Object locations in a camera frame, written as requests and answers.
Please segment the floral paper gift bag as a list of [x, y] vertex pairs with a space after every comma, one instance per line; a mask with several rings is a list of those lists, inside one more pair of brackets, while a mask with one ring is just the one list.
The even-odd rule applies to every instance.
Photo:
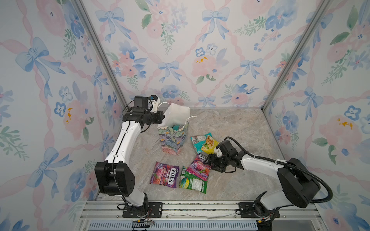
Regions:
[[158, 125], [161, 149], [164, 153], [179, 156], [186, 141], [190, 120], [196, 118], [190, 114], [187, 106], [172, 103], [164, 113], [164, 120]]

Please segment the green Fox's candy bag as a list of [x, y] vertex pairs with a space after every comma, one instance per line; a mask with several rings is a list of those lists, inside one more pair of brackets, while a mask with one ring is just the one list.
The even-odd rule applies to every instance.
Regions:
[[201, 193], [206, 194], [207, 181], [203, 181], [196, 175], [187, 172], [186, 167], [182, 167], [179, 187], [183, 189], [199, 191]]

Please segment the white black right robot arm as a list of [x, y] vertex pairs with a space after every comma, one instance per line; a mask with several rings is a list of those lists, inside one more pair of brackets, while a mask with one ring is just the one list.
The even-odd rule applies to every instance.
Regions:
[[319, 181], [308, 174], [298, 159], [280, 161], [256, 156], [244, 148], [237, 151], [231, 141], [228, 137], [219, 143], [214, 153], [206, 158], [205, 163], [212, 170], [225, 172], [228, 166], [232, 166], [235, 169], [256, 171], [277, 179], [281, 186], [275, 192], [261, 193], [246, 213], [265, 218], [271, 217], [282, 207], [306, 208], [320, 191]]

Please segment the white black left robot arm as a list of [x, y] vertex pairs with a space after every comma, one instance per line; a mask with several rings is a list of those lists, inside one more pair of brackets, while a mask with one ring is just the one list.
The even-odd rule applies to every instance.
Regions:
[[163, 111], [126, 113], [112, 151], [94, 167], [99, 191], [109, 196], [120, 195], [125, 205], [123, 211], [128, 214], [145, 217], [149, 213], [148, 197], [136, 187], [129, 161], [143, 126], [161, 124], [164, 118]]

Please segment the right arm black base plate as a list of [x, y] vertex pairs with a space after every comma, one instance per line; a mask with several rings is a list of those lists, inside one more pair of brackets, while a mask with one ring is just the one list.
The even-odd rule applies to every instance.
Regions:
[[260, 205], [255, 205], [254, 202], [240, 202], [238, 203], [239, 208], [235, 213], [242, 218], [280, 218], [279, 209], [267, 210], [262, 208]]

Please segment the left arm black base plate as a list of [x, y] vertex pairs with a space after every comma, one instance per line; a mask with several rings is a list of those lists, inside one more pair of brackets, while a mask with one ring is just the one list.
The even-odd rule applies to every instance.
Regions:
[[123, 218], [161, 218], [162, 202], [144, 202], [141, 207], [127, 206], [122, 211]]

